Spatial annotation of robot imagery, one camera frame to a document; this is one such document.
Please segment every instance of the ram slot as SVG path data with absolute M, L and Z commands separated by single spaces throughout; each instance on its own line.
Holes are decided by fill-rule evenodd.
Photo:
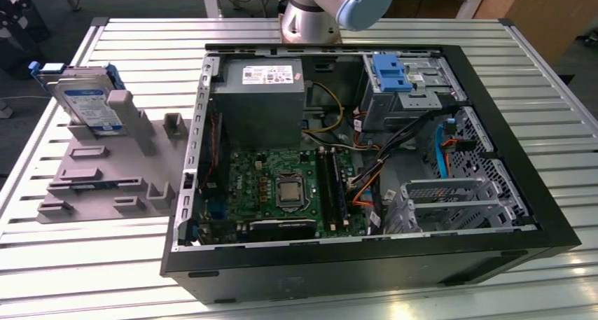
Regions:
M 338 191 L 337 191 L 337 179 L 336 179 L 336 171 L 334 171 L 334 153 L 332 151 L 325 151 L 325 173 L 328 177 L 328 194 L 329 194 L 329 203 L 330 203 L 330 214 L 334 217 L 334 227 L 333 230 L 338 229 L 342 226 L 342 216 L 341 216 L 341 208 L 337 200 Z
M 334 197 L 332 196 L 332 186 L 328 178 L 328 158 L 326 151 L 316 150 L 316 176 L 318 187 L 318 202 L 321 209 L 321 220 L 328 230 L 336 230 L 337 217 L 334 214 Z
M 332 171 L 333 171 L 333 177 L 330 187 L 334 189 L 334 196 L 333 200 L 337 202 L 337 217 L 340 218 L 338 222 L 342 223 L 342 226 L 345 227 L 348 225 L 348 213 L 346 213 L 346 201 L 344 199 L 344 186 L 342 186 L 342 179 L 341 179 L 341 173 L 340 173 L 340 162 L 337 161 L 336 153 L 329 153 L 330 158 L 330 165 L 332 165 Z

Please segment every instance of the green motherboard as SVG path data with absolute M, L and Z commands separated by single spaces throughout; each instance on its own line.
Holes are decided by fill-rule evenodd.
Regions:
M 350 153 L 346 150 L 334 151 L 340 165 L 342 186 L 348 178 L 354 175 L 350 162 Z M 265 151 L 236 152 L 230 155 L 230 172 L 228 177 L 228 198 L 225 202 L 224 221 L 213 224 L 212 232 L 218 244 L 241 242 L 234 236 L 234 223 L 237 221 L 254 221 L 260 219 L 306 219 L 316 221 L 314 238 L 345 237 L 364 235 L 365 219 L 360 208 L 353 209 L 350 200 L 342 197 L 348 211 L 344 224 L 334 228 L 325 225 L 322 206 L 320 202 L 318 176 L 316 167 L 316 151 Z M 302 205 L 297 208 L 284 208 L 281 201 L 284 194 L 282 180 L 289 179 L 290 185 L 301 181 L 300 199 Z

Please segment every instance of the aluminum work surface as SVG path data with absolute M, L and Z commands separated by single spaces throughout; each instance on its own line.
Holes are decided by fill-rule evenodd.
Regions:
M 166 217 L 34 221 L 70 137 L 51 100 L 0 194 L 0 318 L 598 317 L 596 122 L 517 31 L 492 20 L 384 20 L 342 39 L 461 46 L 583 244 L 476 286 L 205 306 L 158 275 Z M 89 29 L 71 64 L 110 60 L 149 119 L 189 118 L 204 44 L 265 42 L 278 42 L 276 20 L 111 19 Z

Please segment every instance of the floor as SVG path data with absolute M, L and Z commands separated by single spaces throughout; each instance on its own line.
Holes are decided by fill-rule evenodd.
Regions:
M 85 35 L 93 17 L 111 18 L 204 18 L 202 3 L 198 0 L 81 0 L 82 7 L 71 12 L 65 0 L 34 0 L 50 30 L 50 38 L 41 43 L 41 51 L 49 61 L 69 62 Z M 228 18 L 260 16 L 256 1 L 237 3 L 222 0 L 222 13 Z M 276 14 L 276 0 L 269 0 L 266 10 Z M 553 66 L 557 74 L 573 74 L 569 88 L 593 116 L 598 115 L 598 48 L 572 43 L 567 53 Z M 47 103 L 46 96 L 34 81 L 13 81 L 0 71 L 0 99 L 13 109 L 13 116 L 0 120 L 0 187 L 17 161 L 30 132 Z

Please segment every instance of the orange wire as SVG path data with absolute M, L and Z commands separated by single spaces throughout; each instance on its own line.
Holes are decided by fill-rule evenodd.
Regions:
M 443 142 L 440 144 L 440 146 L 448 146 L 452 145 L 453 143 L 456 143 L 459 140 L 457 139 L 448 139 L 445 142 Z
M 444 154 L 444 166 L 447 167 L 447 176 L 449 176 L 448 153 Z
M 365 182 L 365 185 L 361 187 L 360 191 L 358 191 L 357 194 L 354 195 L 354 197 L 353 197 L 353 201 L 352 201 L 352 203 L 353 203 L 354 205 L 362 205 L 362 204 L 365 203 L 365 202 L 362 202 L 362 201 L 357 201 L 358 196 L 361 196 L 362 192 L 365 191 L 365 189 L 368 188 L 368 186 L 372 184 L 373 179 L 374 179 L 374 177 L 380 174 L 380 172 L 381 172 L 381 167 L 380 167 L 380 169 L 376 171 L 376 173 L 373 173 L 373 174 L 370 175 L 369 179 L 368 179 L 366 182 Z
M 358 132 L 357 131 L 354 131 L 354 135 L 353 135 L 353 145 L 354 145 L 354 147 L 358 147 L 358 148 L 366 148 L 366 145 L 358 145 L 358 143 L 356 142 L 356 138 L 357 138 L 357 136 L 358 136 Z M 374 149 L 374 150 L 380 150 L 380 146 L 377 146 L 377 145 L 372 145 L 372 148 Z

